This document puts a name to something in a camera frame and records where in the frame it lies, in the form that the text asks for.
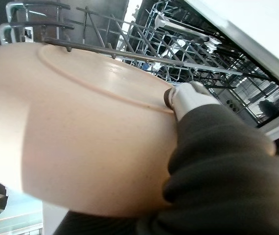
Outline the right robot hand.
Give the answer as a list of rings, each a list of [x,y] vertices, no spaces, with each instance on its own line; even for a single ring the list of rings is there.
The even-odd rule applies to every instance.
[[[57,235],[279,235],[276,145],[198,82],[164,93],[175,115],[171,157],[150,158],[88,192]]]

